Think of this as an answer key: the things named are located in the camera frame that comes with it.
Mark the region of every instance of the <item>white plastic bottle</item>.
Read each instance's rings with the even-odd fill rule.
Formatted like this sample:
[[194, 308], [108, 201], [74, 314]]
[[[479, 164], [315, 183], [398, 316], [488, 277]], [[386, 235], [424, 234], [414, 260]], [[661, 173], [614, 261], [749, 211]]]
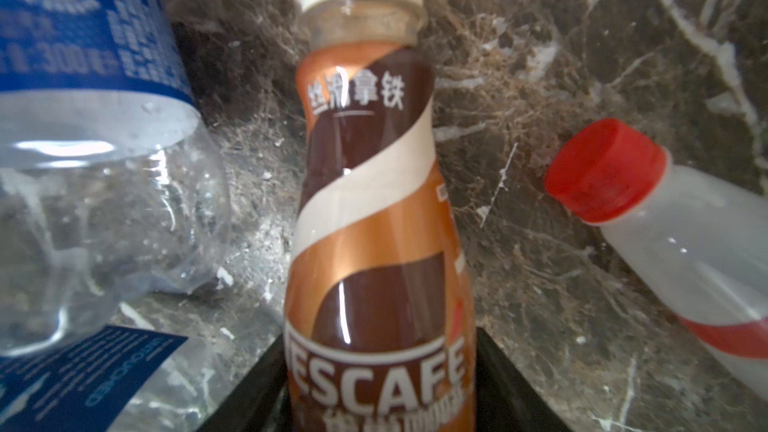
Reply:
[[0, 0], [0, 355], [191, 292], [229, 224], [160, 0]]
[[704, 346], [768, 399], [768, 202], [615, 119], [565, 144], [546, 187], [605, 239]]

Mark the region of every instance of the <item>red bottle cap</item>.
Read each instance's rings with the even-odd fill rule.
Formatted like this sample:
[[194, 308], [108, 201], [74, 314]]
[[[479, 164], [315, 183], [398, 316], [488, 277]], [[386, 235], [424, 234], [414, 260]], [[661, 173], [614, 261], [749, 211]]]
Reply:
[[569, 140], [547, 170], [547, 192], [585, 222], [639, 204], [667, 170], [667, 153], [621, 120], [604, 119]]

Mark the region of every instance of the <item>brown marble wall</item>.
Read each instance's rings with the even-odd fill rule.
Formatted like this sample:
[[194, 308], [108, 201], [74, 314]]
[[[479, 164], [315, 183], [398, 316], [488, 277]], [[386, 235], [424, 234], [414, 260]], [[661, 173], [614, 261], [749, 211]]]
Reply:
[[[234, 283], [137, 307], [208, 337], [239, 378], [280, 322], [304, 162], [293, 73], [306, 44], [294, 0], [166, 1], [226, 160]], [[577, 432], [768, 427], [763, 401], [543, 190], [564, 141], [614, 116], [678, 163], [764, 193], [764, 3], [426, 0], [438, 152], [477, 273], [478, 322]]]

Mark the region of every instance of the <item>coffee bottle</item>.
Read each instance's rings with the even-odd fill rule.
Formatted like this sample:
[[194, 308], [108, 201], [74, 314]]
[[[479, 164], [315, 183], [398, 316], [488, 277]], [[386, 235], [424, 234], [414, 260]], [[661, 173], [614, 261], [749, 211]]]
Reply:
[[285, 302], [296, 432], [472, 432], [475, 314], [432, 138], [423, 0], [299, 0], [307, 173]]

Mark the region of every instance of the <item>red stripe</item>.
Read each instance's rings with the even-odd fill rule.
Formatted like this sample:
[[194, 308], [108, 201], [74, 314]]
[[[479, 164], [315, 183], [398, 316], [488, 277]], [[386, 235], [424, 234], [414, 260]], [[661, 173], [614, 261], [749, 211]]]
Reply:
[[717, 350], [744, 358], [768, 359], [768, 317], [735, 325], [707, 325], [678, 318], [699, 339]]

